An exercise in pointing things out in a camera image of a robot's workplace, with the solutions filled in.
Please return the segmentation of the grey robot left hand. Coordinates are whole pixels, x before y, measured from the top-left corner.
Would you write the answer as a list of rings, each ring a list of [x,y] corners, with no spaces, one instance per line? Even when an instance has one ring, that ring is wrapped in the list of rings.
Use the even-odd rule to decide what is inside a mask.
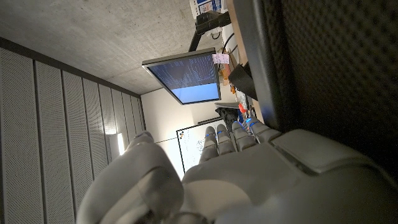
[[[396,223],[397,183],[370,158],[255,118],[207,128],[180,177],[144,131],[94,180],[77,223]]]

